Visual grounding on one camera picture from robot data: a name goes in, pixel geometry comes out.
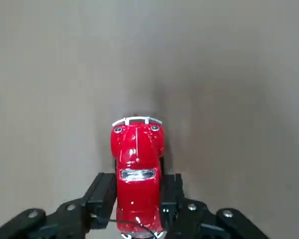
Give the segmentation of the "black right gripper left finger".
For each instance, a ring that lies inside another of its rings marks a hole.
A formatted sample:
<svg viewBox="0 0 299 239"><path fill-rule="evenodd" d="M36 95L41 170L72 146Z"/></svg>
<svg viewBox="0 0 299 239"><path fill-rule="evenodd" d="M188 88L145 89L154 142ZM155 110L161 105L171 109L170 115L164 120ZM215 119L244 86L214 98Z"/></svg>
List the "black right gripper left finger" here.
<svg viewBox="0 0 299 239"><path fill-rule="evenodd" d="M0 226L0 239L84 239L105 229L117 197L114 173L98 173L86 193L61 204L55 212L26 209Z"/></svg>

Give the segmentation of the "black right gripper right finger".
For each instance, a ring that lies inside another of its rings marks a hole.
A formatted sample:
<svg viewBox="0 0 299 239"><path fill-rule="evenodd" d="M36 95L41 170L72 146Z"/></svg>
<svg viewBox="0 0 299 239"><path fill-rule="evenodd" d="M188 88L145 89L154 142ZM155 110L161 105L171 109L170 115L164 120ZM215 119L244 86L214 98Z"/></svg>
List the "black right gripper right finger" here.
<svg viewBox="0 0 299 239"><path fill-rule="evenodd" d="M235 208L212 213L204 202L185 197L182 176L165 174L160 187L160 221L166 239L267 239Z"/></svg>

